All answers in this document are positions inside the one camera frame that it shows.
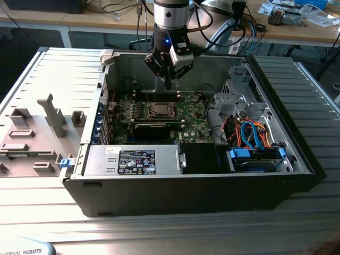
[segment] warning label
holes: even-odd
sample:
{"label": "warning label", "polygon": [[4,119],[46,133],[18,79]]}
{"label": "warning label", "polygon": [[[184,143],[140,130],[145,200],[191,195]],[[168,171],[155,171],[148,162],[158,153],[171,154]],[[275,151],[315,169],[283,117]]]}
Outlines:
{"label": "warning label", "polygon": [[121,150],[119,153],[118,174],[156,174],[155,151]]}

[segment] blue drive bracket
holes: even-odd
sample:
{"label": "blue drive bracket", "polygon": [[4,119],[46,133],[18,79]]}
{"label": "blue drive bracket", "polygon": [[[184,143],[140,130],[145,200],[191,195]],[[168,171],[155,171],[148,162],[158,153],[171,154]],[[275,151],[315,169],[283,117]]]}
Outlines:
{"label": "blue drive bracket", "polygon": [[232,148],[229,153],[231,158],[250,158],[248,149]]}
{"label": "blue drive bracket", "polygon": [[279,148],[278,152],[280,153],[281,158],[284,158],[286,156],[286,152],[285,152],[284,148]]}

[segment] motherboard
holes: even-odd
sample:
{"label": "motherboard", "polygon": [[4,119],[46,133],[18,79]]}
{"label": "motherboard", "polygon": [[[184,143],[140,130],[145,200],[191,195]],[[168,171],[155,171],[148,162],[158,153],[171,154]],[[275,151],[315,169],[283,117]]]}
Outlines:
{"label": "motherboard", "polygon": [[195,94],[117,95],[113,107],[113,144],[213,142],[206,122],[206,98]]}

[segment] circuit board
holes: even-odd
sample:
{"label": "circuit board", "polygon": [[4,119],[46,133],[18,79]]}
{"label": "circuit board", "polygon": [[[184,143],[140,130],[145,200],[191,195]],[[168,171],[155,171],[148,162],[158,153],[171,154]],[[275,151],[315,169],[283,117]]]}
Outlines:
{"label": "circuit board", "polygon": [[[196,103],[192,101],[193,94],[181,94],[180,99],[173,103],[159,103],[159,105],[167,104],[169,114],[173,113],[173,121],[164,121],[167,125],[181,126],[178,130],[171,130],[170,136],[167,139],[161,140],[140,140],[136,139],[133,133],[135,125],[135,111],[138,106],[138,114],[142,118],[148,118],[155,113],[156,117],[165,117],[164,111],[162,116],[157,115],[159,112],[150,110],[156,103],[136,102],[129,95],[124,95],[117,100],[117,116],[113,120],[113,143],[118,145],[124,144],[176,144],[176,143],[210,143],[213,142],[209,133],[209,126],[205,120],[205,106],[203,100],[198,100]],[[159,111],[161,107],[152,108]],[[156,119],[156,124],[162,124],[162,120]]]}

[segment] wooden table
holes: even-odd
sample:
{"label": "wooden table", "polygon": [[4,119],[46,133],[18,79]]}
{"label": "wooden table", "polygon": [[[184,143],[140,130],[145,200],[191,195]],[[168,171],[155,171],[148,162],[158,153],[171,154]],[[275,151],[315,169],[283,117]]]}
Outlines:
{"label": "wooden table", "polygon": [[[102,0],[102,6],[114,2],[114,0]],[[248,0],[248,7],[253,17],[257,19],[258,23],[267,26],[267,31],[262,39],[262,42],[325,47],[330,47],[334,43],[334,40],[337,36],[338,26],[323,28],[307,20],[303,20],[300,26],[269,25],[267,16],[257,13],[263,2],[264,0]],[[2,6],[5,8],[6,12],[22,28],[58,30],[61,33],[64,46],[68,48],[72,47],[69,38],[70,31],[136,34],[137,30],[137,15],[135,12],[135,7],[119,11],[120,20],[117,20],[107,16],[107,14],[95,13],[89,9],[85,9],[82,14],[12,11],[7,8],[3,0],[0,0],[0,3],[2,3]],[[98,1],[94,1],[93,4],[90,5],[90,8],[100,11],[98,3]],[[107,8],[107,10],[117,10],[132,4],[135,4],[135,1],[127,0],[123,4],[110,6]],[[340,12],[340,6],[328,5],[325,9],[325,12]],[[147,15],[147,20],[148,34],[151,35],[154,26],[154,20],[150,14]],[[141,19],[140,24],[141,29],[144,29],[144,17]],[[0,9],[0,27],[1,26],[16,27],[16,25]],[[232,33],[231,39],[235,41],[239,39],[241,34],[242,33],[240,31],[234,31]]]}

